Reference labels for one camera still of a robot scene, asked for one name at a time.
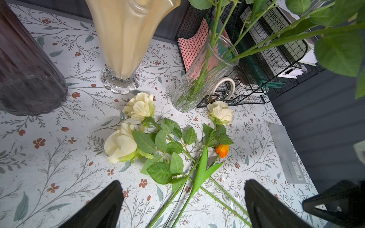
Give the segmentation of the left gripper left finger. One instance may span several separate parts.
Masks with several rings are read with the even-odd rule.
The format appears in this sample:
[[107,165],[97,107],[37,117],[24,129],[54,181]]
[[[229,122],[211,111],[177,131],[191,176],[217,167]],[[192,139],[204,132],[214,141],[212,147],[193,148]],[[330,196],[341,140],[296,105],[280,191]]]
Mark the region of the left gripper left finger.
[[62,228],[115,228],[124,201],[121,183],[111,182],[93,200],[61,225]]

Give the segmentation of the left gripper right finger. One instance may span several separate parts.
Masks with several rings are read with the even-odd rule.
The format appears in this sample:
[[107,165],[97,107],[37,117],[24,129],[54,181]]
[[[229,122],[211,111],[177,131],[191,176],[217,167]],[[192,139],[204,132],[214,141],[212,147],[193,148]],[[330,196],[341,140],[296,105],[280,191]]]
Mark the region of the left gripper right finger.
[[245,182],[245,202],[254,228],[309,228],[256,180]]

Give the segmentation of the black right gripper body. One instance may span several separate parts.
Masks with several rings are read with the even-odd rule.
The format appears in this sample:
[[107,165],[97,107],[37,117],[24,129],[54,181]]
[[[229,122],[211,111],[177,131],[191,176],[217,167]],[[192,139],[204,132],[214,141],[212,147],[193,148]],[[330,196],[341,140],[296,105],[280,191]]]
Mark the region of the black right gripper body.
[[308,214],[344,228],[365,226],[365,181],[342,180],[321,194],[303,201]]

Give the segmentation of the cream rose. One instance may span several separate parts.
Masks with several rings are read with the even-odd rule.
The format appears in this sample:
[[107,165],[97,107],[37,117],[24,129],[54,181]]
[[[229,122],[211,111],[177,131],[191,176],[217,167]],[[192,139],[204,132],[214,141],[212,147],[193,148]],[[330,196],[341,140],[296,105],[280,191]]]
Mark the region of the cream rose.
[[214,127],[203,124],[203,144],[207,147],[216,147],[219,144],[232,145],[233,140],[227,135],[226,125],[233,121],[234,111],[223,101],[216,101],[207,105],[209,119]]
[[150,221],[149,227],[160,220],[196,169],[198,159],[190,155],[187,146],[197,144],[197,134],[192,126],[182,130],[171,119],[157,123],[152,117],[146,117],[137,125],[122,122],[105,141],[104,151],[110,163],[133,163],[144,158],[141,173],[160,185],[172,186],[170,199]]
[[140,122],[146,117],[154,117],[156,109],[154,97],[153,94],[140,92],[127,103],[122,112],[129,118]]

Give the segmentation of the orange tulip bud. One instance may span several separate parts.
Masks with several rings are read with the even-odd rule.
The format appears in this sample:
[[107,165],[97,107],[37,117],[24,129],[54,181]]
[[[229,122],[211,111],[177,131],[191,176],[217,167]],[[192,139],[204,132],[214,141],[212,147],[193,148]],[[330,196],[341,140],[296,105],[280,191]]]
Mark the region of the orange tulip bud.
[[201,185],[208,178],[210,178],[211,175],[217,171],[217,169],[219,169],[223,165],[223,163],[215,164],[215,162],[218,158],[225,158],[227,156],[227,154],[229,153],[229,145],[223,145],[223,144],[218,145],[216,148],[216,153],[217,153],[216,158],[214,159],[212,165],[208,168],[207,167],[207,165],[208,165],[208,148],[206,146],[204,147],[202,154],[200,156],[199,166],[198,166],[198,170],[196,173],[193,187],[191,189],[191,193],[190,193],[186,203],[184,204],[183,208],[181,209],[180,213],[178,214],[176,220],[174,221],[172,228],[176,227],[176,224],[178,223],[183,212],[185,211],[187,205],[189,204],[190,200],[195,195],[195,193],[200,189]]

